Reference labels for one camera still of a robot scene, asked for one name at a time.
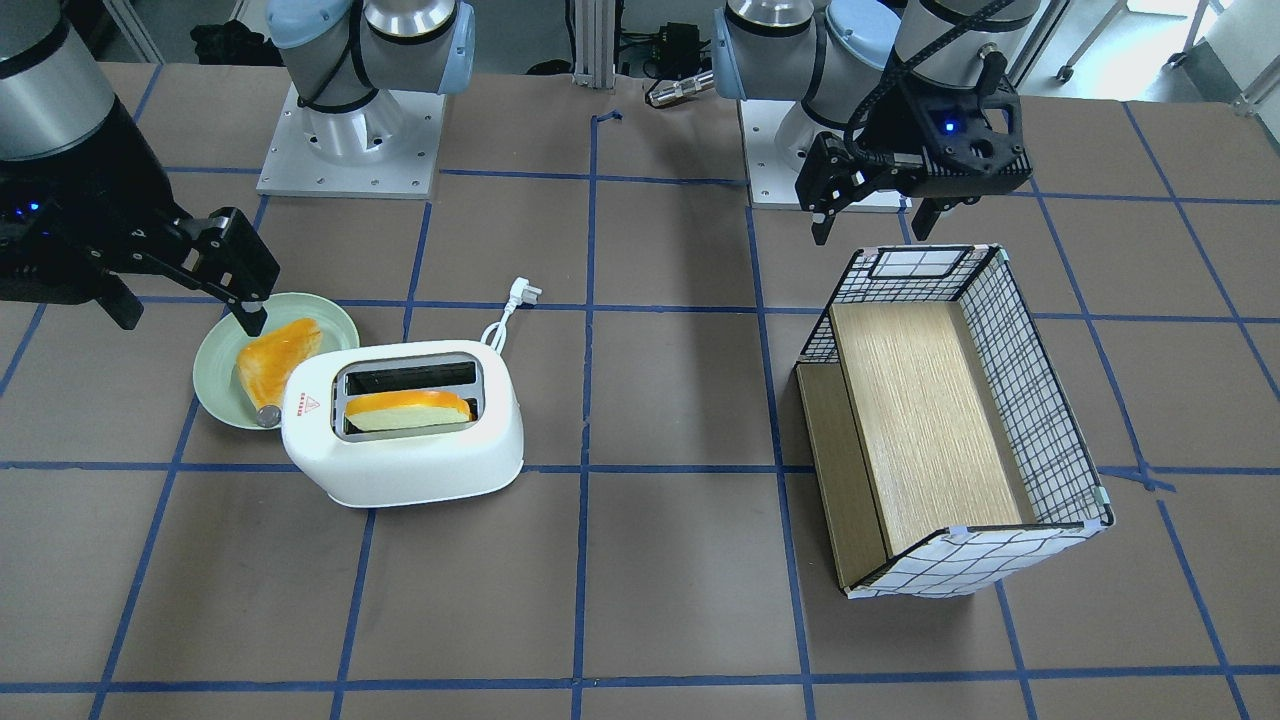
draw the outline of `white mounting plate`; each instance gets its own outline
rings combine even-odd
[[[310,147],[298,111],[298,92],[291,85],[280,120],[257,178],[260,195],[292,197],[390,197],[425,200],[431,196],[435,158],[444,124],[444,96],[430,92],[390,92],[408,122],[419,127],[402,140],[402,152],[367,165],[329,163]]]
[[[795,102],[790,100],[742,100],[739,114],[742,118],[742,147],[746,152],[746,174],[751,179],[751,206],[773,210],[799,210],[796,200],[796,172],[787,165],[773,143],[773,136],[782,118]],[[911,201],[900,193],[883,190],[873,192],[861,202],[845,208],[845,213],[897,213],[910,208]]]

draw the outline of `white toaster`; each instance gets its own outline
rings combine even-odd
[[[396,389],[445,389],[474,421],[361,432],[347,401]],[[388,507],[502,489],[520,474],[525,429],[511,374],[467,340],[357,347],[311,357],[289,375],[280,436],[293,462],[335,502]]]

